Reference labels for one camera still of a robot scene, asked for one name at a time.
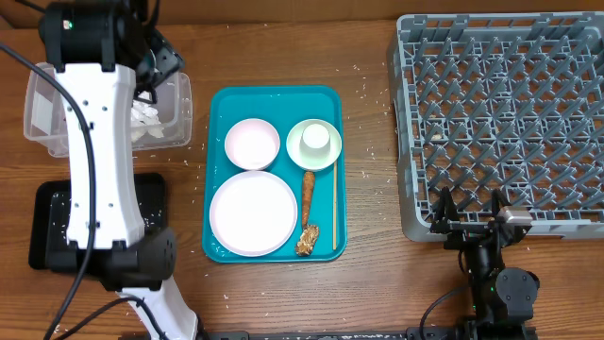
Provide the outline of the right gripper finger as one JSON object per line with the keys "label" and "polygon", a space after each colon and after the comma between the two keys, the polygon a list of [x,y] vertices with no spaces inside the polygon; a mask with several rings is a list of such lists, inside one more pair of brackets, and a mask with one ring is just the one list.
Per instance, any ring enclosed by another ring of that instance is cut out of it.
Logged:
{"label": "right gripper finger", "polygon": [[511,205],[509,200],[499,189],[493,189],[491,193],[492,217],[497,222],[506,222],[507,208]]}
{"label": "right gripper finger", "polygon": [[439,200],[435,210],[434,221],[443,222],[458,220],[458,210],[453,200],[452,194],[448,187],[444,187],[440,192]]}

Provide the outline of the white napkin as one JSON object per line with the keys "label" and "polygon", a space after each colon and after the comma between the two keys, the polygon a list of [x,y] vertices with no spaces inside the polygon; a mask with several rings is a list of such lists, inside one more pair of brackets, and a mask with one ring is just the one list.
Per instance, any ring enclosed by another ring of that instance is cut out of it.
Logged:
{"label": "white napkin", "polygon": [[163,128],[159,127],[159,112],[151,104],[134,100],[130,113],[131,142],[135,143],[145,134],[162,138]]}

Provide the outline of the white plastic cup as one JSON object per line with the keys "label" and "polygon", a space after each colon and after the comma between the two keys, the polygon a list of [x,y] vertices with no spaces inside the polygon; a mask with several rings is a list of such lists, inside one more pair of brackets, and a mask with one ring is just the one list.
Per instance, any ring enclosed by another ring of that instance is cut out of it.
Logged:
{"label": "white plastic cup", "polygon": [[303,131],[302,143],[309,152],[325,152],[330,143],[329,132],[327,128],[321,124],[308,125]]}

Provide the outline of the pale green bowl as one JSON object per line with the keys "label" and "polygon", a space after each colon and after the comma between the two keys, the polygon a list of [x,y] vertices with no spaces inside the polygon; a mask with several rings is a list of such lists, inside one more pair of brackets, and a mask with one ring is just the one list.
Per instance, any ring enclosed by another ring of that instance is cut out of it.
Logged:
{"label": "pale green bowl", "polygon": [[[322,153],[309,152],[302,143],[304,129],[311,124],[325,126],[330,135],[328,149]],[[307,119],[296,124],[289,132],[286,140],[287,153],[290,159],[306,171],[322,171],[331,166],[340,156],[343,141],[340,132],[327,121]]]}

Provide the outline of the large pink plate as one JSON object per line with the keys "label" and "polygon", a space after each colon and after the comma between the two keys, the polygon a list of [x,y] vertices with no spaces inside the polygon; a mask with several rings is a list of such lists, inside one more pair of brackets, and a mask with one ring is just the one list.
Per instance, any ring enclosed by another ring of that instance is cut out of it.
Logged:
{"label": "large pink plate", "polygon": [[297,217],[292,189],[265,171],[245,171],[229,178],[210,202],[214,237],[225,249],[244,257],[264,256],[282,247]]}

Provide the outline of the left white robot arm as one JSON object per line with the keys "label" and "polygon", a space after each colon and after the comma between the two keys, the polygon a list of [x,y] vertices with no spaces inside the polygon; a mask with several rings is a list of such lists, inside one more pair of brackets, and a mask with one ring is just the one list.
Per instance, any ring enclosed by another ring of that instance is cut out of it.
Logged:
{"label": "left white robot arm", "polygon": [[70,219],[63,270],[128,303],[155,339],[194,339],[197,314],[175,279],[176,237],[147,227],[136,197],[131,109],[183,65],[144,1],[49,4],[39,23],[68,130]]}

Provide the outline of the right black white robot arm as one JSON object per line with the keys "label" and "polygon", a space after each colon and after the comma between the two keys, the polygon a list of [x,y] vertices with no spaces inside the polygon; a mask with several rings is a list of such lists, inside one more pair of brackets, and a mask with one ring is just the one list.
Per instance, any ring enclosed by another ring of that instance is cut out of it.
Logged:
{"label": "right black white robot arm", "polygon": [[526,322],[534,315],[539,278],[518,267],[507,267],[502,249],[520,243],[533,218],[523,207],[514,207],[504,194],[491,192],[492,216],[486,224],[464,225],[447,187],[440,192],[430,231],[444,234],[444,248],[458,252],[458,263],[468,283],[433,302],[419,323],[419,336],[427,338],[426,321],[441,302],[468,289],[474,315],[467,316],[446,333],[447,339],[537,340]]}

